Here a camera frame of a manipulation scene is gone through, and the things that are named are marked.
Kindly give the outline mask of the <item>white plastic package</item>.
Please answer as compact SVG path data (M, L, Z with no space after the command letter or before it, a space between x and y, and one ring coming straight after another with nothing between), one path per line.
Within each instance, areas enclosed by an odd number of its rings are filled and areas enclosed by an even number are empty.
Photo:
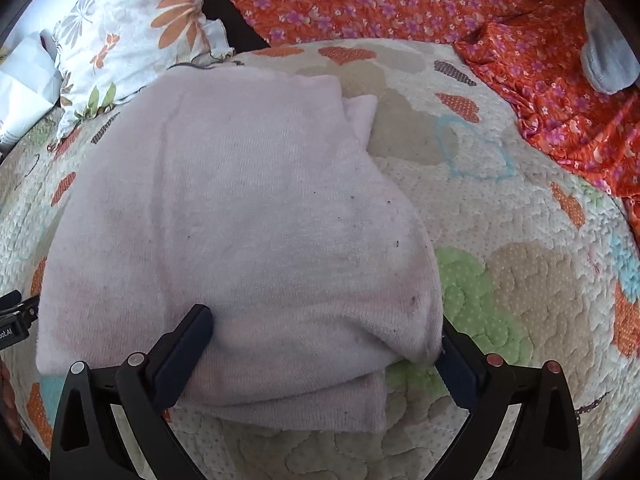
M1 153L55 106L62 77L39 32L26 36L1 64Z

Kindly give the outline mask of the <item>red floral bed sheet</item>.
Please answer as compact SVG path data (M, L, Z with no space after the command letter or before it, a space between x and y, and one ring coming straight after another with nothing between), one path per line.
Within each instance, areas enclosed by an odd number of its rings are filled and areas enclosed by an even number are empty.
M639 91L591 87L587 0L230 0L270 46L390 38L450 44L514 109L521 136L639 222Z

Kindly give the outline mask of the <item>white floral pillow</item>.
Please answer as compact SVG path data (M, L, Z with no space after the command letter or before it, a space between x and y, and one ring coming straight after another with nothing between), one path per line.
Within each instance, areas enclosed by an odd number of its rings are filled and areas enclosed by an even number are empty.
M169 67L233 53L224 25L206 18L202 0L77 0L52 39L62 76L59 141L132 99Z

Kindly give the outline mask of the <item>pale pink knit sweater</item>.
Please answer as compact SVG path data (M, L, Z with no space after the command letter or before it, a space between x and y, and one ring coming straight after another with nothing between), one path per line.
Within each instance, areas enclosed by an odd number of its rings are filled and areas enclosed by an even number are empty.
M278 429L378 431L386 368L442 344L425 226L367 151L378 100L329 75L171 68L117 115L68 191L36 365L149 349L194 304L213 338L184 398Z

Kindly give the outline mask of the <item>grey white sock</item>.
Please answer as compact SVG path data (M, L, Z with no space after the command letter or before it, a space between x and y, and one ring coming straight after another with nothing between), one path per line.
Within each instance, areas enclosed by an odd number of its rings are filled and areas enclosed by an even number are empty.
M585 1L584 20L587 40L580 60L590 86L608 96L638 86L639 62L599 0Z

